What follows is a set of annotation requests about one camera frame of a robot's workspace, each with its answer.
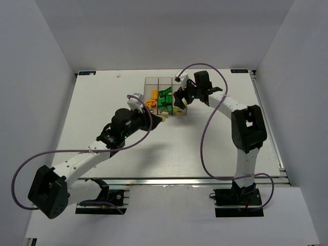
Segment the green long lego brick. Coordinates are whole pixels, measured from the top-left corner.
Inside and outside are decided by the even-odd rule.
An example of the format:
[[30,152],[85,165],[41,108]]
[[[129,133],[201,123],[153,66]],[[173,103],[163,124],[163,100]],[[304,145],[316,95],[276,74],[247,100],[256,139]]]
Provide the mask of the green long lego brick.
[[168,87],[164,90],[158,92],[160,97],[167,96],[168,94],[172,93],[172,87]]

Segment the orange round lego piece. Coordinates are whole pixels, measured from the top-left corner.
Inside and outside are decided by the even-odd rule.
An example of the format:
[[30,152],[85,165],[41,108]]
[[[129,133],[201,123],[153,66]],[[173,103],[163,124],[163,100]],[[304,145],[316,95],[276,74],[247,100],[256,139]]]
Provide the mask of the orange round lego piece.
[[145,102],[145,105],[148,107],[148,108],[156,108],[157,107],[157,101],[156,100],[147,100]]

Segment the green 2x3 lego brick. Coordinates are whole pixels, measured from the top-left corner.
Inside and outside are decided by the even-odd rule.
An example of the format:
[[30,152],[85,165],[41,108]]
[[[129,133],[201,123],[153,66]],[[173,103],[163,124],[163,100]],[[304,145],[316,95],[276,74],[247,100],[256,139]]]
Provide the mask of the green 2x3 lego brick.
[[165,96],[165,103],[166,103],[166,106],[172,106],[172,95],[166,95]]

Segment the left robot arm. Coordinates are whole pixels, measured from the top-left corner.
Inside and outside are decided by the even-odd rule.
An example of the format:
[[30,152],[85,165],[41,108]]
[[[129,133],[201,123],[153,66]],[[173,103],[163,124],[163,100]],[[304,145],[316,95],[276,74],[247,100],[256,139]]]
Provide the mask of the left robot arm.
[[120,205],[107,183],[99,178],[79,178],[98,164],[110,159],[125,146],[125,140],[135,132],[154,130],[163,118],[138,110],[118,109],[111,122],[87,148],[72,158],[51,168],[40,167],[32,182],[28,199],[49,219],[59,216],[67,206]]

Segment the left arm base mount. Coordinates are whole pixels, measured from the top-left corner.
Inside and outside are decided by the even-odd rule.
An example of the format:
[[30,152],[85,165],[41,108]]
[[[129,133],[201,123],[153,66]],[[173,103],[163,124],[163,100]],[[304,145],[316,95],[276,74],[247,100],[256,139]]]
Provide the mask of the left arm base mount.
[[75,214],[83,215],[123,215],[128,207],[130,190],[124,187],[110,187],[104,180],[90,178],[81,185],[92,188],[97,197],[84,199],[76,205]]

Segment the green 2x2 lego brick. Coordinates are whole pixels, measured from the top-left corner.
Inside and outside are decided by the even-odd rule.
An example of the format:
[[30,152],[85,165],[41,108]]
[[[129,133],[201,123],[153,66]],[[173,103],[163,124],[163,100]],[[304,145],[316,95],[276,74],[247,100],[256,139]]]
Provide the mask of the green 2x2 lego brick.
[[159,106],[159,107],[165,107],[165,106],[166,106],[166,101],[165,101],[165,100],[164,100],[164,101],[159,100],[159,101],[158,101],[158,106]]

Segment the yellow lego brick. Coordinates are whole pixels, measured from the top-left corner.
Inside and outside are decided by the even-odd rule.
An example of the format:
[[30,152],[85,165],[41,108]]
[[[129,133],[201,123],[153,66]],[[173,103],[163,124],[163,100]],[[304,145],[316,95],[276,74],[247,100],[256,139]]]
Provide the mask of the yellow lego brick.
[[157,90],[152,91],[151,99],[158,100],[158,91]]

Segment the green lego plate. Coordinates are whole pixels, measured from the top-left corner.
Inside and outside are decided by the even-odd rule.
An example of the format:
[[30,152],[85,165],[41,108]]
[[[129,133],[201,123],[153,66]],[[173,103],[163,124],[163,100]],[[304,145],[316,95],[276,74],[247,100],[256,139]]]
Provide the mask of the green lego plate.
[[159,96],[159,101],[166,101],[167,96],[166,95],[160,95]]

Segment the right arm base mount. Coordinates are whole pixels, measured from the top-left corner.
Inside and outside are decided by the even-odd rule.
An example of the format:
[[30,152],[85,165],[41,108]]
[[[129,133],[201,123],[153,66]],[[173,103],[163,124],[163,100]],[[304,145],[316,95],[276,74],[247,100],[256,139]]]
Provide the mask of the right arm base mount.
[[263,217],[264,212],[259,189],[238,201],[231,189],[216,189],[209,195],[215,201],[216,218]]

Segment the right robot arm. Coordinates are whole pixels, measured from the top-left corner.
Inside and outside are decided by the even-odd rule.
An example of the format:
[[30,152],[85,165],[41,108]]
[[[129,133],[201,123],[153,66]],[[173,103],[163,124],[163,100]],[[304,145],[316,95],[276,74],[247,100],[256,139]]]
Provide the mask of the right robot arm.
[[219,111],[231,121],[232,142],[237,149],[237,166],[232,189],[241,195],[255,190],[255,165],[257,155],[267,139],[263,114],[258,105],[247,106],[227,96],[220,87],[214,87],[207,71],[194,73],[191,80],[187,73],[179,71],[175,81],[180,88],[173,93],[174,106],[185,109],[198,99]]

